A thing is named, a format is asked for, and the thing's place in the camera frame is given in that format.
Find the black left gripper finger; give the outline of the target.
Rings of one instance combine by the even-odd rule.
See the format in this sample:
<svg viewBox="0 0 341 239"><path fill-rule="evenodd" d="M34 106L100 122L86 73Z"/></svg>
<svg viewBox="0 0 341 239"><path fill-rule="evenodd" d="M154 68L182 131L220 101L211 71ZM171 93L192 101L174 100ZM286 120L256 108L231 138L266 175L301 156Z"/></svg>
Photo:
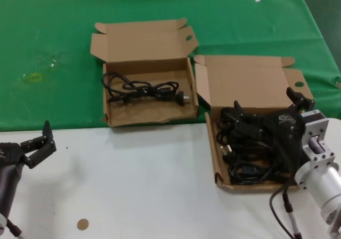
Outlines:
<svg viewBox="0 0 341 239"><path fill-rule="evenodd" d="M56 145L53 139L53 132L50 127L50 122L45 121L42 130L42 136L24 141L20 144L22 151L25 154L31 153L30 156L24 156L24 164L33 169L42 161L56 152Z"/></svg>

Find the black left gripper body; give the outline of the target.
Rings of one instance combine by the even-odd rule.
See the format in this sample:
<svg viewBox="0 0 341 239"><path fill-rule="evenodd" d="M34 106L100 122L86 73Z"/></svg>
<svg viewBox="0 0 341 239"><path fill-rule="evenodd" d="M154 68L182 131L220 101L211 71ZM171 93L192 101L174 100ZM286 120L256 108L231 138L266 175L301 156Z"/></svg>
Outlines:
<svg viewBox="0 0 341 239"><path fill-rule="evenodd" d="M18 143L1 143L1 170L5 168L23 168L26 152Z"/></svg>

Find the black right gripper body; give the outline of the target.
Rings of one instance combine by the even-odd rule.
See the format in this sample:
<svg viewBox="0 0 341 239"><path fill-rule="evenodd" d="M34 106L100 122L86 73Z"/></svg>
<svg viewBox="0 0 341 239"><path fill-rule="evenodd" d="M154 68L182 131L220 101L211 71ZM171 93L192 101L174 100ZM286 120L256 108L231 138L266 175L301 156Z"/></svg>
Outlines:
<svg viewBox="0 0 341 239"><path fill-rule="evenodd" d="M264 127L272 139L272 151L288 172L295 174L303 159L301 112L307 111L305 104L293 104L264 116Z"/></svg>

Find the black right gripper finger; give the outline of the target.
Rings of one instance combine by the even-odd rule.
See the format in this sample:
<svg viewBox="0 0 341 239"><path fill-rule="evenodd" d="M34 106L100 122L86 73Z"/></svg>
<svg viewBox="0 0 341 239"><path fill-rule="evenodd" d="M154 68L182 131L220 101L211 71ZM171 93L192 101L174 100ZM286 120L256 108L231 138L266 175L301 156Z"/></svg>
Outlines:
<svg viewBox="0 0 341 239"><path fill-rule="evenodd" d="M263 121L262 116L250 113L244 113L243 108L238 101L234 101L235 130L253 140L261 141L263 139Z"/></svg>
<svg viewBox="0 0 341 239"><path fill-rule="evenodd" d="M306 111L312 111L315 105L315 101L305 97L300 92L295 92L291 87L286 90L287 97L292 101L292 105L288 107L291 111L300 111L305 109Z"/></svg>

